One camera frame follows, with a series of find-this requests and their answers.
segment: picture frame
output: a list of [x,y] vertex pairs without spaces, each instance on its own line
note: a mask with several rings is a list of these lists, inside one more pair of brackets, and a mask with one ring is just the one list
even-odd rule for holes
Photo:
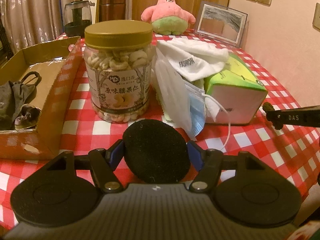
[[240,47],[248,14],[202,1],[194,33]]

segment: patrick star plush toy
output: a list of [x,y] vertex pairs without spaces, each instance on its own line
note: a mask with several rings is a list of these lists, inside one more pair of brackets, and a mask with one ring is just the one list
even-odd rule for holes
[[188,23],[194,24],[195,17],[181,9],[175,0],[158,0],[157,5],[148,7],[141,14],[141,20],[151,19],[153,31],[162,35],[181,35],[188,28]]

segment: yellow jar lid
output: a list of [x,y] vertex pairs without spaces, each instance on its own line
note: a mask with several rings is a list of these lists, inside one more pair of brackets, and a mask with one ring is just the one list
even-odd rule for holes
[[150,23],[113,20],[86,27],[84,40],[93,49],[136,49],[150,44],[152,33]]

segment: red and white checkered tablecloth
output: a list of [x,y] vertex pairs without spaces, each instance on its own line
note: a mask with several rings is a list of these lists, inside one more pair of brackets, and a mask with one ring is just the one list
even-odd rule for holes
[[[155,34],[153,44],[156,44],[157,40],[170,40],[173,37],[175,36]],[[199,37],[190,30],[182,38],[214,43],[217,48],[228,48],[230,52],[237,54],[265,85],[269,91],[266,101],[270,102],[276,110],[299,107],[290,93],[242,49]],[[166,122],[152,90],[150,107],[143,118]],[[82,62],[69,98],[61,137],[61,152],[72,150],[75,155],[85,155],[95,148],[109,148],[122,138],[123,132],[130,124],[110,124],[102,121],[95,114],[90,103],[85,64]],[[181,128],[172,123],[169,124],[176,128],[185,140],[188,140],[188,136]],[[197,143],[203,149],[220,149],[227,134],[228,127],[226,126],[206,124],[203,131],[197,136]],[[293,183],[305,198],[308,190],[316,183],[320,172],[318,139],[319,133],[314,128],[285,125],[280,131],[275,130],[272,124],[265,119],[265,113],[260,108],[250,125],[231,127],[231,136],[224,151],[229,155],[237,155],[240,150],[251,152]],[[2,226],[12,228],[17,223],[10,206],[12,190],[44,163],[44,161],[0,160],[0,224]],[[233,171],[222,172],[221,180],[225,180],[232,174],[234,174]],[[89,171],[77,171],[77,175],[92,182]],[[139,182],[124,160],[120,162],[115,175],[123,185],[129,182]],[[184,180],[191,180],[195,175],[196,171],[192,167]]]

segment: green tissue box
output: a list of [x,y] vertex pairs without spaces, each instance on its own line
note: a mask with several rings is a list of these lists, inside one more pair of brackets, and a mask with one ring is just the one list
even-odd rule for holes
[[[204,79],[204,90],[229,112],[232,125],[248,125],[268,94],[261,81],[235,54],[230,55],[221,72]],[[228,124],[228,116],[220,110],[216,121],[208,116],[206,122]]]

